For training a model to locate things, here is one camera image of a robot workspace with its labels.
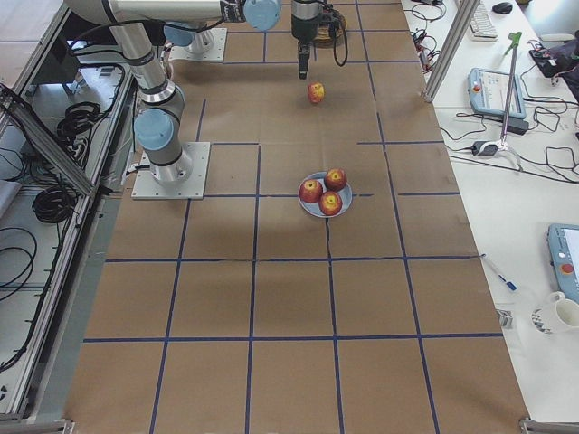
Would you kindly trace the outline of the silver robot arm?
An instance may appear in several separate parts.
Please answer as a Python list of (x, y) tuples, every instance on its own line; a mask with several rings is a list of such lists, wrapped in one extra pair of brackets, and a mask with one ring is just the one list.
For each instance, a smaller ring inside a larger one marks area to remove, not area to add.
[(190, 52), (206, 52), (214, 46), (214, 37), (203, 23), (168, 22), (164, 25), (164, 35), (173, 45)]
[(266, 31), (281, 14), (280, 1), (68, 1), (66, 5), (84, 20), (110, 27), (145, 105), (135, 120), (134, 135), (153, 180), (162, 186), (189, 178), (194, 159), (178, 139), (185, 97), (153, 53), (144, 22), (159, 21), (191, 35), (207, 32), (211, 20), (247, 23)]

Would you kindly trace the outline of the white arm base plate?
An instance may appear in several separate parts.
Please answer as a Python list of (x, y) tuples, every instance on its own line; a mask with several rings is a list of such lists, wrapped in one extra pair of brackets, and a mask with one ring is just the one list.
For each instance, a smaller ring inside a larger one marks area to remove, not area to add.
[(200, 33), (167, 27), (165, 35), (172, 48), (170, 61), (220, 62), (223, 60), (226, 28), (213, 28)]
[(211, 144), (184, 142), (182, 154), (173, 164), (154, 165), (141, 156), (131, 197), (135, 200), (203, 200)]

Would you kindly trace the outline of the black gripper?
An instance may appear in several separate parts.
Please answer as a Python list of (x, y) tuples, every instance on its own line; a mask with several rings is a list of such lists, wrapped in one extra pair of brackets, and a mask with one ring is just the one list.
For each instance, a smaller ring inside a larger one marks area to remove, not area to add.
[(309, 19), (298, 18), (295, 15), (291, 16), (291, 33), (299, 42), (298, 72), (301, 80), (305, 80), (308, 77), (311, 42), (313, 42), (318, 35), (320, 20), (320, 15)]

